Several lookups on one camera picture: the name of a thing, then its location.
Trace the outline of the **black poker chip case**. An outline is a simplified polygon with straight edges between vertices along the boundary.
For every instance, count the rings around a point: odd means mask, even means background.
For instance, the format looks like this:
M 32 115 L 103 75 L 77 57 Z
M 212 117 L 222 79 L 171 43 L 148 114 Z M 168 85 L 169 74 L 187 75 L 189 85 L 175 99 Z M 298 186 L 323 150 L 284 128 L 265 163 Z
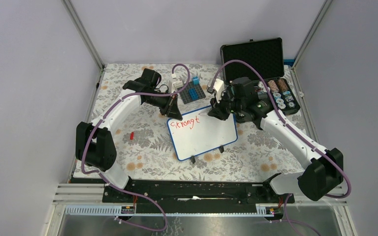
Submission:
M 220 58 L 222 63 L 237 59 L 250 65 L 264 79 L 284 115 L 299 112 L 300 105 L 284 72 L 282 38 L 225 44 L 220 48 Z

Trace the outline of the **blue framed whiteboard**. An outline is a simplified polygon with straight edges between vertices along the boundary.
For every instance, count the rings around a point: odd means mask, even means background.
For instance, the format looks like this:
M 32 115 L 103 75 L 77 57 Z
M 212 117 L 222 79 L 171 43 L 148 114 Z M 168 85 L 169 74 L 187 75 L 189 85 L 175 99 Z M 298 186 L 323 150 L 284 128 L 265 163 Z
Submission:
M 235 116 L 231 114 L 227 120 L 219 120 L 198 115 L 207 113 L 210 109 L 211 106 L 205 106 L 184 113 L 183 120 L 170 118 L 167 121 L 172 145 L 179 161 L 191 159 L 193 156 L 205 154 L 238 140 Z

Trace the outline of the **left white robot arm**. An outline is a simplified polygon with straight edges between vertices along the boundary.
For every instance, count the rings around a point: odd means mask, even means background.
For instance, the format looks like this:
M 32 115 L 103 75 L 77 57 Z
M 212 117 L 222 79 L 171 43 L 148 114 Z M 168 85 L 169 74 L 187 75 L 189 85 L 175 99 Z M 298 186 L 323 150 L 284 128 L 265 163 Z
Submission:
M 83 174 L 98 174 L 107 184 L 115 186 L 114 196 L 121 202 L 132 198 L 133 189 L 127 185 L 129 176 L 117 163 L 115 133 L 143 104 L 159 108 L 168 118 L 183 118 L 178 108 L 178 94 L 183 89 L 160 91 L 161 75 L 144 69 L 142 75 L 127 81 L 114 103 L 90 122 L 80 122 L 76 127 L 75 157 L 80 161 Z

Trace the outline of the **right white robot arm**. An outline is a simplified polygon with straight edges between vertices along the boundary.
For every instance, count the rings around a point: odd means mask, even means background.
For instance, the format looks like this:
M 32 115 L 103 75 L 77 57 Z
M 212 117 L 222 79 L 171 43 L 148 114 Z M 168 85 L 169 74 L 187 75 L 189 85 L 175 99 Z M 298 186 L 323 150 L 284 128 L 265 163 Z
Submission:
M 220 79 L 211 79 L 207 91 L 214 96 L 209 116 L 226 120 L 234 115 L 238 123 L 254 123 L 276 138 L 304 169 L 270 178 L 262 190 L 266 201 L 274 203 L 282 194 L 300 193 L 318 201 L 345 180 L 342 153 L 336 148 L 328 150 L 304 134 L 285 117 L 272 94 L 259 95 L 249 78 L 238 78 L 228 86 Z

